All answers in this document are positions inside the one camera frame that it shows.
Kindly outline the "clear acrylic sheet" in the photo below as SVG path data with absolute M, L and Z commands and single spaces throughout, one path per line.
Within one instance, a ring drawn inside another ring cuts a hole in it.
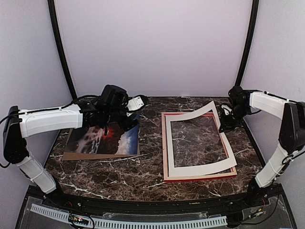
M 207 165 L 228 158 L 211 114 L 171 121 L 171 132 L 175 168 Z

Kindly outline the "red wooden picture frame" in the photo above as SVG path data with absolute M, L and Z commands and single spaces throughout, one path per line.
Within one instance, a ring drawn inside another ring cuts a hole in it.
M 220 121 L 218 115 L 213 112 L 206 112 L 195 115 L 192 112 L 162 112 L 162 138 L 163 138 L 163 176 L 165 182 L 192 182 L 212 179 L 230 178 L 237 175 L 235 166 L 237 165 L 232 148 L 224 133 L 219 133 L 219 137 L 224 148 L 226 159 L 207 165 L 179 167 L 181 176 L 170 175 L 173 166 L 173 146 L 172 139 L 167 135 L 171 132 L 169 121 L 185 121 L 198 117 L 211 117 L 216 126 Z

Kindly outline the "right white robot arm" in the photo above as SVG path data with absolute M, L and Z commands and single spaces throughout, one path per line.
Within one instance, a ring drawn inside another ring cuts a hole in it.
M 240 126 L 243 118 L 263 111 L 280 120 L 278 145 L 263 169 L 251 180 L 243 203 L 253 207 L 262 198 L 260 189 L 269 187 L 288 168 L 290 163 L 305 152 L 305 104 L 269 92 L 245 90 L 234 86 L 228 92 L 231 105 L 223 108 L 220 132 Z

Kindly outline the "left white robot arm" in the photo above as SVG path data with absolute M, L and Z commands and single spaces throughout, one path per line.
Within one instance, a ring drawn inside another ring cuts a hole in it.
M 138 112 L 147 105 L 147 98 L 138 95 L 122 98 L 116 103 L 106 103 L 101 96 L 85 95 L 65 106 L 38 110 L 10 108 L 2 119 L 3 156 L 9 165 L 16 165 L 27 178 L 35 183 L 43 193 L 49 194 L 49 201 L 57 208 L 67 204 L 55 178 L 27 149 L 26 138 L 44 132 L 99 126 L 106 130 L 110 123 L 118 123 L 124 131 L 137 125 Z

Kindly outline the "right black corner post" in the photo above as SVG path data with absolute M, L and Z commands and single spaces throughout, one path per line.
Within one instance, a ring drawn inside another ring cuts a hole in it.
M 257 19 L 257 15 L 258 15 L 258 8 L 259 8 L 259 0 L 253 0 L 246 40 L 245 40 L 245 44 L 244 44 L 243 55 L 241 58 L 239 70 L 238 70 L 237 77 L 235 80 L 235 84 L 234 84 L 235 86 L 241 86 L 241 83 L 242 83 L 242 80 L 244 77 L 244 72 L 246 69 L 246 65 L 248 62 L 248 58 L 249 58 L 249 54 L 250 54 L 250 50 L 251 50 L 251 46 L 252 46 L 254 30 L 255 30 L 255 26 L 256 26 L 256 19 Z

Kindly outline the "black corner post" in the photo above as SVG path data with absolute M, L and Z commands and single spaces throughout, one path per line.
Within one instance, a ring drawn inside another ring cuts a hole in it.
M 59 28 L 59 23 L 58 23 L 58 18 L 57 18 L 57 12 L 56 12 L 56 7 L 55 7 L 55 1 L 54 0 L 47 0 L 48 3 L 48 9 L 49 9 L 49 15 L 50 15 L 50 20 L 51 20 L 51 26 L 52 26 L 52 31 L 53 31 L 53 36 L 55 39 L 55 44 L 57 47 L 57 52 L 58 56 L 61 62 L 61 67 L 63 70 L 64 78 L 66 81 L 66 84 L 69 89 L 70 96 L 73 99 L 77 98 L 77 93 L 74 87 L 74 84 L 72 82 L 72 77 L 71 73 L 68 67 L 68 62 L 66 59 L 62 39 L 61 39 L 61 33 L 60 33 L 60 28 Z
M 255 30 L 255 26 L 256 26 L 256 19 L 257 19 L 257 15 L 258 15 L 258 8 L 259 8 L 259 0 L 253 0 L 246 40 L 245 40 L 245 44 L 244 44 L 243 55 L 241 58 L 239 70 L 238 70 L 237 77 L 235 80 L 235 84 L 234 84 L 235 86 L 241 86 L 241 83 L 242 83 L 242 80 L 244 77 L 244 72 L 246 69 L 246 65 L 248 62 L 248 58 L 249 58 L 249 54 L 250 54 L 250 50 L 251 50 L 251 46 L 252 46 L 254 30 Z

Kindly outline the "black front rail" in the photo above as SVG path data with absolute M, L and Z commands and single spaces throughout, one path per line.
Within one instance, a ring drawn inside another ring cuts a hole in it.
M 257 200 L 252 205 L 244 201 L 245 193 L 217 198 L 204 198 L 184 201 L 122 201 L 105 200 L 77 195 L 64 194 L 66 201 L 72 203 L 73 211 L 81 211 L 93 215 L 103 213 L 142 213 L 148 214 L 182 214 L 207 211 L 209 213 L 234 213 L 243 209 L 256 207 L 263 203 Z

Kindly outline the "left black corner post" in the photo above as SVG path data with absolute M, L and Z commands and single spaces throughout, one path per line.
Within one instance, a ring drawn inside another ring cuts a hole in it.
M 53 31 L 53 36 L 55 39 L 55 44 L 57 47 L 57 52 L 58 56 L 61 62 L 61 67 L 63 70 L 64 78 L 66 81 L 66 84 L 69 89 L 70 96 L 73 99 L 77 98 L 77 93 L 74 87 L 74 84 L 72 82 L 72 77 L 71 73 L 68 67 L 68 62 L 66 59 L 62 39 L 61 39 L 61 33 L 60 33 L 60 28 L 59 28 L 59 23 L 58 23 L 58 18 L 57 18 L 57 12 L 56 12 L 56 7 L 55 7 L 55 1 L 54 0 L 47 0 L 48 3 L 48 9 L 49 9 L 49 15 L 50 15 L 50 20 L 51 20 L 51 26 L 52 26 L 52 31 Z

